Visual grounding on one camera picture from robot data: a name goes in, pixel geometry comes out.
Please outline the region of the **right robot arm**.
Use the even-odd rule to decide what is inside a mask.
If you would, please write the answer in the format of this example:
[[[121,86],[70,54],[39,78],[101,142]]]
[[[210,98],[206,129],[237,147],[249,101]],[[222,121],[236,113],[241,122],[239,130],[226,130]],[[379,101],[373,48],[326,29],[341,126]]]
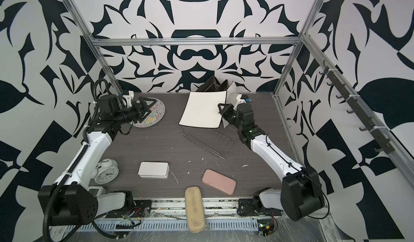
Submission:
[[[298,221],[328,204],[315,169],[302,166],[279,149],[255,124],[250,104],[219,104],[218,108],[222,118],[236,127],[241,142],[259,155],[281,181],[279,192],[270,188],[259,192],[262,207],[281,210]]]

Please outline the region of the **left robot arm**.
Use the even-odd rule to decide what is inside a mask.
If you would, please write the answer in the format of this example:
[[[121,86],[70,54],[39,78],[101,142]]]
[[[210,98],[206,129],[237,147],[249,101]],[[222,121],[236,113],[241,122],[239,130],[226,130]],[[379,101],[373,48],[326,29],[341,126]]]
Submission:
[[[38,193],[44,218],[42,233],[46,242],[52,241],[52,226],[72,226],[66,242],[83,225],[95,224],[98,216],[122,208],[131,209],[132,196],[125,191],[95,196],[88,191],[91,179],[104,173],[98,163],[124,124],[142,123],[150,114],[156,99],[139,97],[128,101],[123,95],[112,94],[108,81],[100,78],[92,87],[94,113],[83,131],[81,149],[49,186]]]

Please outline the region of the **round speckled plate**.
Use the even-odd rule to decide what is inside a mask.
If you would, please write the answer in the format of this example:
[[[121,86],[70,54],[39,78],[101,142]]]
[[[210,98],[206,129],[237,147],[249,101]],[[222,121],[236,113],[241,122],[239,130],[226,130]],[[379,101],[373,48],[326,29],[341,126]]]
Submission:
[[[151,107],[151,113],[141,123],[134,123],[133,121],[131,121],[130,124],[132,126],[136,128],[147,128],[154,126],[162,120],[166,112],[165,104],[158,98],[153,99],[156,100],[156,103]]]

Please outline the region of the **cream square plate black rim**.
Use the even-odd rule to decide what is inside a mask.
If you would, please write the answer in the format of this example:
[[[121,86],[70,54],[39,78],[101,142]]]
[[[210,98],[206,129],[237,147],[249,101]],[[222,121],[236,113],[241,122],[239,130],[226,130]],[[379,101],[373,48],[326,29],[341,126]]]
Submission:
[[[218,104],[226,101],[226,91],[190,92],[180,126],[195,128],[218,128],[222,116]]]

